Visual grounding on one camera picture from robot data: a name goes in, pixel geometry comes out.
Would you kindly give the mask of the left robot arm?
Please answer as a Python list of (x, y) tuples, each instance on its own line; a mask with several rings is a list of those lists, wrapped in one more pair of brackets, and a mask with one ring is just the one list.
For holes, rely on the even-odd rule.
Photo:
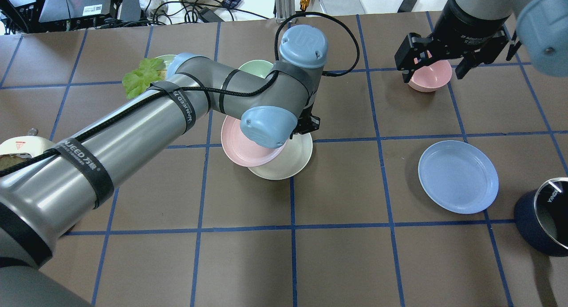
[(55, 244), (89, 211), (211, 110), (240, 120), (247, 139), (267, 149), (319, 128), (311, 115), (328, 40), (309, 25), (276, 36), (266, 78), (182, 53), (164, 81), (75, 137), (1, 171), (1, 305), (88, 307), (43, 275)]

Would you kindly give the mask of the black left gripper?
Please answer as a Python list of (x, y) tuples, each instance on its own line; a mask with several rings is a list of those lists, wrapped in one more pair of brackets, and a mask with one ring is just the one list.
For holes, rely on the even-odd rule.
[(320, 129), (321, 119), (320, 117), (313, 115), (312, 110), (312, 106), (306, 107), (302, 110), (300, 117), (298, 118), (296, 127), (291, 133), (291, 137), (296, 134), (308, 134)]

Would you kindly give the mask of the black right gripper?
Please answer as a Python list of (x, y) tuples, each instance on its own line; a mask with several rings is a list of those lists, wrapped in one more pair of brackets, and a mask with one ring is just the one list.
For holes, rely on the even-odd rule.
[(442, 39), (435, 33), (422, 37), (411, 32), (395, 53), (396, 69), (402, 73), (403, 82), (410, 83), (414, 73), (421, 67), (440, 60), (461, 59), (456, 67), (456, 77), (462, 80), (471, 69), (482, 64), (494, 63), (509, 43), (503, 28), (481, 40), (480, 44), (468, 44), (467, 38), (446, 34)]

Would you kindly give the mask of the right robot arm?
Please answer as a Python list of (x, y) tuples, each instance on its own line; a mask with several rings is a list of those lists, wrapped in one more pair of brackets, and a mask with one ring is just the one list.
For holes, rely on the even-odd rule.
[(418, 69), (459, 59), (456, 77), (495, 62), (511, 43), (507, 59), (525, 46), (539, 72), (566, 77), (567, 0), (447, 0), (432, 33), (409, 33), (395, 54), (396, 69), (409, 83)]

